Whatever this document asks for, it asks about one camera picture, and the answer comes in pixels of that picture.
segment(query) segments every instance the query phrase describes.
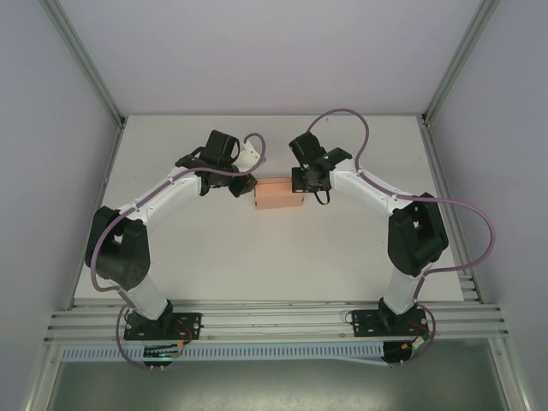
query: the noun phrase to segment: black joint housing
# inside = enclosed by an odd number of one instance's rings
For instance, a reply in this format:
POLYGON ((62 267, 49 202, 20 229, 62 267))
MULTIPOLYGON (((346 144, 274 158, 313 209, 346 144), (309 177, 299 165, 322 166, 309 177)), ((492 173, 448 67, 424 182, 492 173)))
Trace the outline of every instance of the black joint housing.
MULTIPOLYGON (((432 197, 424 193, 421 197, 432 197)), ((449 246, 437 203, 414 201, 388 219, 388 255, 404 274, 417 277, 449 246)))
POLYGON ((237 154, 235 158, 232 157, 235 146, 238 147, 239 153, 240 141, 236 137, 212 130, 205 147, 200 152, 199 159, 209 165, 227 167, 238 158, 237 154))
MULTIPOLYGON (((192 154, 180 158, 175 166, 187 169, 207 167, 237 173, 238 168, 233 163, 239 155, 240 141, 236 137, 213 130, 205 147, 198 148, 192 154), (238 148, 238 153, 231 157, 235 147, 238 148)), ((228 187, 232 195, 238 198, 252 191, 257 185, 257 180, 251 174, 239 177, 221 176, 209 171, 198 171, 195 174, 201 179, 201 196, 208 194, 211 188, 228 187)))
MULTIPOLYGON (((85 263, 88 267, 92 263, 93 250, 99 237, 119 215, 119 210, 105 206, 95 212, 86 248, 85 263)), ((143 281, 150 265, 146 226, 141 220, 124 218, 104 239, 98 253, 96 270, 101 278, 112 280, 122 289, 130 290, 143 281)))
POLYGON ((306 133, 289 143, 301 167, 291 169, 291 181, 294 193, 317 193, 331 190, 329 172, 343 160, 352 158, 341 148, 327 152, 314 134, 306 133))

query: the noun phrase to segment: gray floor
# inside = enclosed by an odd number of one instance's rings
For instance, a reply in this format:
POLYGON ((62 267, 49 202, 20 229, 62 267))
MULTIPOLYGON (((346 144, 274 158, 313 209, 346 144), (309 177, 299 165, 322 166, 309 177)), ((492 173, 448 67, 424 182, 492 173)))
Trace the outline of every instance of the gray floor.
POLYGON ((50 411, 505 410, 486 342, 437 342, 388 369, 335 360, 194 362, 150 374, 61 365, 50 411))

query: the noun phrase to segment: white floor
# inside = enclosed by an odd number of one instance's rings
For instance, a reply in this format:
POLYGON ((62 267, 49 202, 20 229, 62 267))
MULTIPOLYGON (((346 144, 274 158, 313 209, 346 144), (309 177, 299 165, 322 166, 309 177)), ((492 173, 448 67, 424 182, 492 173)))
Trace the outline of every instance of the white floor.
MULTIPOLYGON (((288 143, 313 116, 131 116, 110 176, 104 203, 119 207, 161 180, 174 162, 203 146, 212 129, 243 138, 266 138, 267 163, 256 176, 289 176, 298 165, 288 143)), ((417 120, 369 116, 371 139, 361 163, 402 190, 434 194, 417 120)), ((355 155, 363 126, 351 116, 332 116, 313 132, 326 150, 355 155)), ((253 140, 256 148, 259 142, 253 140)), ((387 225, 343 194, 321 206, 313 196, 303 207, 256 211, 253 195, 234 199, 212 190, 187 203, 149 234, 150 275, 170 299, 244 301, 376 301, 390 281, 387 225)), ((437 266, 453 265, 448 249, 437 266)), ((97 293, 85 267, 76 298, 97 293)), ((461 301, 456 273, 429 277, 423 301, 461 301)))

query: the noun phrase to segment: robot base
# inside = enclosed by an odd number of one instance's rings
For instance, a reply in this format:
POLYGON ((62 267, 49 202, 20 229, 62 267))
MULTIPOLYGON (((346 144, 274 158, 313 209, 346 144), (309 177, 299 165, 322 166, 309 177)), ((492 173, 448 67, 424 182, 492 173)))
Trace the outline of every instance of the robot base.
POLYGON ((383 310, 355 310, 351 312, 354 337, 415 337, 427 333, 428 323, 423 310, 411 308, 404 314, 395 315, 383 310))
POLYGON ((146 319, 135 312, 128 314, 123 338, 126 341, 198 340, 201 321, 200 313, 173 313, 173 305, 168 301, 168 306, 157 320, 146 319))

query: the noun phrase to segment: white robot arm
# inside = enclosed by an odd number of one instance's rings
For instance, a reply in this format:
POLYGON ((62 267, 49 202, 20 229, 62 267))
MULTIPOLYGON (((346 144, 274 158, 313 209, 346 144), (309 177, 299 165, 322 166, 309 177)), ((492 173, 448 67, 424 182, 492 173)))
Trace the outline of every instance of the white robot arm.
POLYGON ((210 188, 228 187, 235 197, 252 191, 257 181, 247 173, 256 168, 259 161, 261 156, 250 142, 240 144, 235 137, 214 130, 205 147, 178 160, 159 184, 138 199, 115 210, 104 206, 96 211, 86 264, 134 307, 130 316, 143 326, 150 325, 153 335, 165 337, 161 335, 164 328, 169 337, 171 327, 165 323, 172 322, 173 314, 170 302, 147 275, 150 268, 148 232, 185 202, 206 195, 210 188), (232 158, 236 148, 238 153, 232 158), (121 216, 123 219, 104 241, 99 241, 106 228, 121 216))
MULTIPOLYGON (((449 245, 438 205, 400 200, 378 191, 359 176, 350 154, 340 148, 327 152, 310 132, 291 141, 289 147, 300 164, 292 169, 294 191, 317 196, 320 191, 335 189, 358 200, 387 223, 388 255, 394 269, 378 312, 367 314, 374 320, 362 328, 377 335, 406 335, 400 333, 406 328, 408 331, 410 318, 422 319, 424 314, 421 310, 417 313, 415 299, 420 280, 449 245)), ((382 188, 412 197, 366 170, 360 172, 382 188)), ((329 194, 327 199, 320 204, 329 203, 329 194)))

